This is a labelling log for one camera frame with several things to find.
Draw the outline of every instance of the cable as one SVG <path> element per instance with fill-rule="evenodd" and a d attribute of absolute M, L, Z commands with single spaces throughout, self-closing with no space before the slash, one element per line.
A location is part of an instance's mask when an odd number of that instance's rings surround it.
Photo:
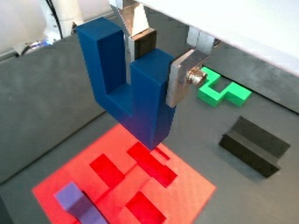
<path fill-rule="evenodd" d="M 26 46 L 24 49 L 22 49 L 22 52 L 21 52 L 21 55 L 24 55 L 32 48 L 29 46 Z"/>
<path fill-rule="evenodd" d="M 60 30 L 60 38 L 62 39 L 62 36 L 61 36 L 61 23 L 60 23 L 60 20 L 58 20 L 58 17 L 57 17 L 57 13 L 56 13 L 56 10 L 54 10 L 53 4 L 52 4 L 52 0 L 45 0 L 45 2 L 46 2 L 46 4 L 48 4 L 48 6 L 49 6 L 50 14 L 53 15 L 56 24 L 57 24 L 57 26 L 58 26 L 58 30 Z"/>

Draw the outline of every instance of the metal clamp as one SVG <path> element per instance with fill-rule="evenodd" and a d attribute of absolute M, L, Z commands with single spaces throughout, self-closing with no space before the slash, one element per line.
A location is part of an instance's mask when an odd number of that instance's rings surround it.
<path fill-rule="evenodd" d="M 109 4 L 123 25 L 125 49 L 131 53 L 131 61 L 135 61 L 155 49 L 156 30 L 148 25 L 145 9 L 140 3 L 109 0 Z"/>
<path fill-rule="evenodd" d="M 204 83 L 207 74 L 201 71 L 201 65 L 219 41 L 207 33 L 189 27 L 187 43 L 195 49 L 191 49 L 171 64 L 165 96 L 165 103 L 171 108 L 179 104 L 188 94 L 189 85 L 193 84 L 199 87 Z"/>

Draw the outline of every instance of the red block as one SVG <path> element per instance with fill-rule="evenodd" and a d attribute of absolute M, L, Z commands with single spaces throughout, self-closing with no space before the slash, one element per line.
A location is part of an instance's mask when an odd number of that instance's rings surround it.
<path fill-rule="evenodd" d="M 53 197 L 70 181 L 112 224 L 192 223 L 216 190 L 164 145 L 149 151 L 121 125 L 32 189 L 54 224 L 78 224 Z"/>

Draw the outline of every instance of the green block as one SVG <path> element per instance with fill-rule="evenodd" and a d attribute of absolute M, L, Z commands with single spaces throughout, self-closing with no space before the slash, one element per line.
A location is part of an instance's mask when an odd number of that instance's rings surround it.
<path fill-rule="evenodd" d="M 207 73 L 208 78 L 203 86 L 199 88 L 197 97 L 212 107 L 216 107 L 224 99 L 227 99 L 240 107 L 247 101 L 251 95 L 251 91 L 248 91 L 237 83 L 231 82 L 219 93 L 212 88 L 220 80 L 220 75 L 211 71 L 205 66 L 201 68 L 201 71 Z"/>

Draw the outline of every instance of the purple block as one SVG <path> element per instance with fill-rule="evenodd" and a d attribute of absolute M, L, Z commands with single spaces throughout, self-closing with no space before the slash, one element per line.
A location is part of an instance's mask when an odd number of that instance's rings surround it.
<path fill-rule="evenodd" d="M 54 194 L 54 198 L 62 210 L 68 212 L 81 224 L 108 224 L 92 201 L 73 182 L 69 182 L 60 189 Z"/>

